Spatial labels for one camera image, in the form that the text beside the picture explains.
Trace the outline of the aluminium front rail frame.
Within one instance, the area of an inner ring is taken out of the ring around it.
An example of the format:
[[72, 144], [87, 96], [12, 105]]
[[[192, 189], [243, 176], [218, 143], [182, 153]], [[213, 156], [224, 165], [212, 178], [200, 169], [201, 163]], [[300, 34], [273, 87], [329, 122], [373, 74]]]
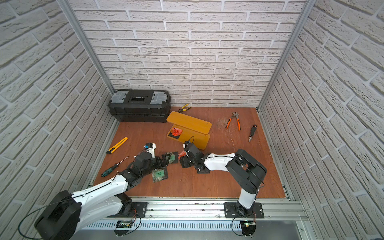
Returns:
[[[235, 199], [210, 198], [139, 198], [132, 197], [133, 202], [148, 202], [147, 212], [142, 220], [193, 220], [193, 221], [231, 221], [225, 218], [224, 203], [235, 203]], [[300, 202], [287, 199], [256, 199], [261, 203], [265, 217], [263, 219], [240, 218], [241, 221], [308, 221]], [[98, 220], [115, 215], [121, 206], [120, 201], [113, 197], [103, 201], [96, 207], [87, 207], [80, 213], [80, 223], [88, 225]]]

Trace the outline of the green tea bag right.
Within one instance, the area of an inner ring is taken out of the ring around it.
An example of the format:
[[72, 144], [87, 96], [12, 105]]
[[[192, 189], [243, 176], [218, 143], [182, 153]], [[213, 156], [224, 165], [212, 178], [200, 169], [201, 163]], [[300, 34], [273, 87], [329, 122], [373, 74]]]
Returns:
[[197, 169], [198, 174], [209, 174], [210, 170], [208, 169]]

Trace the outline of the right green circuit board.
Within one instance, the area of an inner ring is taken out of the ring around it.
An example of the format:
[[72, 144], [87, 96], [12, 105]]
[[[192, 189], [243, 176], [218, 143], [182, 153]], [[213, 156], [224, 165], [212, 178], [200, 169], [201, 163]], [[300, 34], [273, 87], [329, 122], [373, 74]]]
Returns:
[[241, 228], [242, 229], [255, 229], [256, 228], [256, 222], [255, 221], [241, 221]]

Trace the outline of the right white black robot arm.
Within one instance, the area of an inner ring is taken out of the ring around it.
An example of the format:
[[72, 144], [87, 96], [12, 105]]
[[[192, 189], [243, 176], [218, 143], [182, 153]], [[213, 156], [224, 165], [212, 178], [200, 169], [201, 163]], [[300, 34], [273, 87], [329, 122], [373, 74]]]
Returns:
[[250, 217], [254, 212], [254, 203], [259, 189], [264, 187], [267, 169], [245, 150], [227, 155], [203, 154], [190, 141], [183, 144], [184, 151], [179, 160], [183, 168], [194, 167], [198, 174], [211, 171], [229, 172], [242, 188], [237, 200], [235, 216]]

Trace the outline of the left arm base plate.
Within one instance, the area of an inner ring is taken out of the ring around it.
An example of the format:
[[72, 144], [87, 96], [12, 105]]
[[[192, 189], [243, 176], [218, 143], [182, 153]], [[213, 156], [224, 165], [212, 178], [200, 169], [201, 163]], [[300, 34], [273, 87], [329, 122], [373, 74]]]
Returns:
[[148, 202], [132, 202], [130, 204], [123, 204], [119, 215], [122, 218], [132, 218], [135, 214], [144, 218], [147, 212]]

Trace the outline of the black plastic toolbox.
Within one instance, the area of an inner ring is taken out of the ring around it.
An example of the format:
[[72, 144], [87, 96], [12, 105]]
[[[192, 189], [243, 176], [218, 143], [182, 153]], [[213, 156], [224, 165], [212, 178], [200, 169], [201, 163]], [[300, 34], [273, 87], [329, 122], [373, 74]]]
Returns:
[[163, 90], [119, 90], [108, 107], [119, 122], [165, 123], [171, 112], [171, 96]]

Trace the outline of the yellow two-tier wooden shelf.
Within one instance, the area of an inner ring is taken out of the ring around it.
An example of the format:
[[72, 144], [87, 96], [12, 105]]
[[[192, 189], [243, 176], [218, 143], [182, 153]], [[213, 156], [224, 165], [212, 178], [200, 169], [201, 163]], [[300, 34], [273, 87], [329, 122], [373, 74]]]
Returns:
[[172, 127], [177, 127], [183, 130], [183, 133], [178, 140], [174, 138], [171, 139], [181, 143], [190, 141], [193, 142], [198, 149], [206, 149], [208, 141], [211, 137], [209, 132], [212, 127], [212, 123], [177, 112], [171, 112], [167, 118], [167, 122], [173, 124]]

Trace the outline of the yellow utility knife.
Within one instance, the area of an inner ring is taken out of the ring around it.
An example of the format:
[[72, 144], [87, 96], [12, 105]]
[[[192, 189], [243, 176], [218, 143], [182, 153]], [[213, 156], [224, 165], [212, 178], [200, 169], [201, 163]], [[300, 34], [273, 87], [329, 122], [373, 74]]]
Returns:
[[114, 153], [123, 143], [125, 143], [128, 140], [127, 137], [123, 138], [121, 141], [119, 141], [117, 144], [115, 144], [113, 147], [111, 147], [108, 151], [106, 151], [106, 154], [112, 154]]

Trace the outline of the green handled screwdriver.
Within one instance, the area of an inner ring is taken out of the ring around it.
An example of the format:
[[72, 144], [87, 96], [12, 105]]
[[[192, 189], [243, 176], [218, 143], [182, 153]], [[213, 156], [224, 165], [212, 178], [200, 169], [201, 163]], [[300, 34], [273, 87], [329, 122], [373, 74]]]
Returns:
[[111, 174], [123, 161], [125, 161], [129, 156], [125, 157], [124, 159], [122, 159], [120, 162], [114, 164], [113, 166], [111, 166], [110, 168], [108, 168], [107, 170], [105, 170], [102, 174], [101, 174], [101, 177], [104, 178], [106, 176], [108, 176], [109, 174]]

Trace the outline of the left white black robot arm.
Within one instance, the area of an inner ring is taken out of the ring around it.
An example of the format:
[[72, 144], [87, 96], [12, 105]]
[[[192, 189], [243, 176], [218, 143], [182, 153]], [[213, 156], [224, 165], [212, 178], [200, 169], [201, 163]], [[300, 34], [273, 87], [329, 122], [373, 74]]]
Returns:
[[156, 157], [146, 150], [115, 177], [91, 188], [69, 193], [62, 191], [52, 199], [35, 221], [44, 240], [68, 240], [77, 231], [120, 211], [131, 211], [126, 191], [137, 186], [153, 170], [169, 165], [169, 157]]

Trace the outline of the green tea bag front left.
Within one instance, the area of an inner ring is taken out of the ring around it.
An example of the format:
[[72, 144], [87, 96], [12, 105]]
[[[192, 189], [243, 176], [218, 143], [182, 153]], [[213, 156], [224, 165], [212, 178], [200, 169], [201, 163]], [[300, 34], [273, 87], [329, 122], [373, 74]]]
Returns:
[[161, 169], [155, 169], [152, 171], [153, 182], [160, 182], [169, 178], [168, 170], [166, 167]]

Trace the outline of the yellow handled pliers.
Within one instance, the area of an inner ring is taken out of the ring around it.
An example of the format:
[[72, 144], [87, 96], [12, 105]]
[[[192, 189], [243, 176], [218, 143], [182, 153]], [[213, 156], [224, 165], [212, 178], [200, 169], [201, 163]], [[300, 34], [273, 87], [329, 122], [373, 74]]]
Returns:
[[183, 113], [183, 112], [188, 111], [189, 109], [191, 109], [191, 106], [189, 104], [185, 104], [177, 112], [178, 113]]

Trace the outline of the green circuit board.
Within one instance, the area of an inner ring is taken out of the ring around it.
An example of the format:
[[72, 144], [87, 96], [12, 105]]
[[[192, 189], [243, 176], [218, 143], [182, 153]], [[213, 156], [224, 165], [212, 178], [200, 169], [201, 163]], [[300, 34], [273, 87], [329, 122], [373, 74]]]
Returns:
[[256, 228], [256, 222], [255, 221], [241, 221], [241, 228], [242, 229], [255, 229]]
[[117, 221], [116, 230], [128, 230], [131, 229], [135, 225], [135, 221], [125, 220], [125, 221]]

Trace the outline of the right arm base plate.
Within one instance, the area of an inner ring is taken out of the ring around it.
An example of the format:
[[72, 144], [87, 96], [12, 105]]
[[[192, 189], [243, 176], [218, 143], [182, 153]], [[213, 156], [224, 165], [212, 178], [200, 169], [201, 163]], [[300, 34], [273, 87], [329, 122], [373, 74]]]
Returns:
[[261, 203], [253, 203], [250, 209], [247, 209], [236, 203], [224, 203], [225, 218], [254, 218], [263, 219], [265, 217]]

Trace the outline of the left green circuit board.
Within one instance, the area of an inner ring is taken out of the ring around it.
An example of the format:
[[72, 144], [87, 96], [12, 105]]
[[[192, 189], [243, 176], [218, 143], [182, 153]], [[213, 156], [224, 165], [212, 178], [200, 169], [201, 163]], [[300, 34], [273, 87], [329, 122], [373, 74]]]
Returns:
[[135, 221], [125, 220], [125, 221], [117, 221], [116, 230], [128, 230], [131, 229], [135, 225]]

